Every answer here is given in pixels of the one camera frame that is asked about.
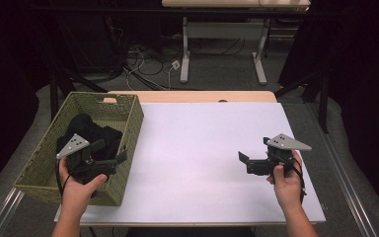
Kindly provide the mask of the person's left hand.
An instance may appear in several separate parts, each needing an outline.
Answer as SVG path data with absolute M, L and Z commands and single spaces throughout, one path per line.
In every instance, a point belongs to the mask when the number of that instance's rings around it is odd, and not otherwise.
M 60 216 L 81 217 L 87 209 L 91 195 L 108 179 L 105 174 L 101 174 L 85 185 L 78 183 L 69 175 L 65 158 L 60 160 L 59 175 L 62 183 Z

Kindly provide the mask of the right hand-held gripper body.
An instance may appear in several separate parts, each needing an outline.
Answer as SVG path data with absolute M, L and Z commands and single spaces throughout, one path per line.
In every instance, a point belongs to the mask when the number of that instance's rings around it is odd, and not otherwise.
M 273 174 L 273 169 L 277 165 L 284 167 L 287 173 L 294 169 L 295 159 L 292 156 L 293 150 L 311 151 L 312 147 L 300 142 L 283 133 L 271 138 L 268 142 L 266 156 L 264 160 L 253 160 L 249 158 L 246 164 L 247 173 L 258 176 L 267 176 Z

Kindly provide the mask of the black metal stand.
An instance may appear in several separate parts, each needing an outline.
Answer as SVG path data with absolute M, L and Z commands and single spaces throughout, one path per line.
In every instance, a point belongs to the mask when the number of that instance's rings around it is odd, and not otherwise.
M 71 92 L 76 92 L 74 82 L 79 83 L 96 93 L 106 93 L 107 90 L 94 84 L 73 69 L 63 64 L 62 57 L 57 52 L 58 47 L 51 37 L 46 37 L 46 55 L 51 65 L 53 76 L 49 79 L 51 117 L 54 119 L 59 110 L 59 95 L 61 92 L 67 97 Z
M 274 95 L 279 98 L 284 94 L 306 84 L 306 89 L 302 95 L 302 100 L 305 103 L 313 103 L 317 96 L 319 99 L 318 123 L 324 133 L 328 133 L 327 127 L 327 106 L 329 100 L 329 82 L 330 78 L 327 72 L 317 71 L 312 72 L 301 79 L 298 79 L 287 86 L 283 86 L 274 92 Z

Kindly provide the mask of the black cloth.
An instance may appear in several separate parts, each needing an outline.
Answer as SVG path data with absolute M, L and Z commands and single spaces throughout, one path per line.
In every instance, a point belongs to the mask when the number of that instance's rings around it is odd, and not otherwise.
M 122 132 L 109 126 L 99 126 L 93 122 L 88 114 L 80 114 L 72 119 L 65 133 L 57 139 L 56 153 L 59 153 L 74 134 L 81 136 L 90 143 L 100 139 L 105 142 L 105 147 L 92 152 L 95 160 L 109 160 L 116 156 Z

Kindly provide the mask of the person's dark clothing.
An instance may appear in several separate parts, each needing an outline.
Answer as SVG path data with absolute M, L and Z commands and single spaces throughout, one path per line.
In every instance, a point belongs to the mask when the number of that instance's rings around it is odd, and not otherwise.
M 125 237 L 256 237 L 250 227 L 133 227 Z

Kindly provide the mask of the dark curtain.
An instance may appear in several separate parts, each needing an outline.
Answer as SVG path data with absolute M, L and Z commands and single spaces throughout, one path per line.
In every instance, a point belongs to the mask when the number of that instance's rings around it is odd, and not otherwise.
M 32 125 L 46 68 L 21 0 L 0 0 L 0 173 Z
M 328 76 L 349 151 L 379 196 L 379 0 L 311 0 L 310 10 L 339 16 L 303 22 L 278 83 Z

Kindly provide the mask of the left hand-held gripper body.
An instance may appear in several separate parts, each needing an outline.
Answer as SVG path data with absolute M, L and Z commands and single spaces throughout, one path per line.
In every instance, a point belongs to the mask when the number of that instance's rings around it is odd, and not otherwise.
M 109 160 L 95 160 L 92 157 L 91 144 L 81 136 L 74 134 L 67 145 L 56 153 L 56 158 L 66 159 L 66 167 L 71 177 L 82 184 L 87 184 L 100 174 L 110 176 L 115 173 L 115 157 Z

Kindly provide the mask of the person's right hand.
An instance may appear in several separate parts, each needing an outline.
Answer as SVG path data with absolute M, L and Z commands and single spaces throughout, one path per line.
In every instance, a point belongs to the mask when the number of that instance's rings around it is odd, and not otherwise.
M 274 185 L 274 192 L 278 204 L 284 213 L 298 211 L 302 208 L 301 196 L 301 171 L 302 160 L 298 153 L 293 150 L 292 156 L 295 159 L 294 169 L 285 173 L 282 165 L 277 165 L 273 169 L 273 175 L 266 180 Z

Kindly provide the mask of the green woven basket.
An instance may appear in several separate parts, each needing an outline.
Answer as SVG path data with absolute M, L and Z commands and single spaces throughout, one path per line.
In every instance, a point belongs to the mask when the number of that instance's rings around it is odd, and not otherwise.
M 116 167 L 116 172 L 91 199 L 92 205 L 119 206 L 125 193 L 144 119 L 139 98 L 133 94 L 70 93 L 15 181 L 14 187 L 40 201 L 61 201 L 55 174 L 56 141 L 64 135 L 71 120 L 80 114 L 89 115 L 99 126 L 109 126 L 122 133 L 117 152 L 125 153 L 127 159 Z

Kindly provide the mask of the white-framed desk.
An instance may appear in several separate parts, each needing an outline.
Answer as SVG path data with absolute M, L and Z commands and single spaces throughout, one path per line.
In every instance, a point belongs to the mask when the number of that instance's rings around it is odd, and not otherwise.
M 303 11 L 310 6 L 310 0 L 162 0 L 164 7 L 171 8 L 219 8 L 219 9 L 248 9 L 273 10 L 290 9 Z M 195 23 L 183 17 L 183 60 L 181 82 L 189 81 L 190 50 L 189 39 L 242 39 L 259 40 L 258 49 L 252 53 L 258 81 L 266 84 L 262 65 L 262 54 L 270 28 L 270 17 L 253 23 Z

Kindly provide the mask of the black horizontal bar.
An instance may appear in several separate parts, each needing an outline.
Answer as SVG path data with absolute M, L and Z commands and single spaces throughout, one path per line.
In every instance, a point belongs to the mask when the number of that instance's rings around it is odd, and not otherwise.
M 282 12 L 282 11 L 248 11 L 248 10 L 220 10 L 220 9 L 85 9 L 85 8 L 58 8 L 58 7 L 47 7 L 47 6 L 35 6 L 30 8 L 34 12 L 41 13 L 53 13 L 53 14 L 73 14 L 73 13 L 83 13 L 83 14 L 104 14 L 104 15 L 174 15 L 174 16 L 202 16 L 202 15 L 236 15 L 236 16 L 283 16 L 288 18 L 307 18 L 307 17 L 334 17 L 342 16 L 344 12 Z

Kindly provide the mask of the aluminium floor rail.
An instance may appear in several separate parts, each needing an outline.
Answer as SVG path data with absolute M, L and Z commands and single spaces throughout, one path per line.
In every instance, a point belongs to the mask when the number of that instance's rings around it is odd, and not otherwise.
M 12 188 L 6 196 L 0 210 L 0 237 L 9 224 L 24 195 L 25 194 L 19 189 Z
M 353 187 L 352 182 L 341 162 L 339 153 L 336 150 L 333 140 L 328 133 L 324 133 L 318 121 L 318 112 L 313 104 L 306 104 L 308 114 L 314 119 L 313 125 L 318 130 L 320 137 L 323 139 L 327 152 L 329 153 L 329 163 L 341 188 L 342 194 L 348 205 L 348 208 L 354 218 L 354 221 L 362 237 L 379 237 L 370 218 Z

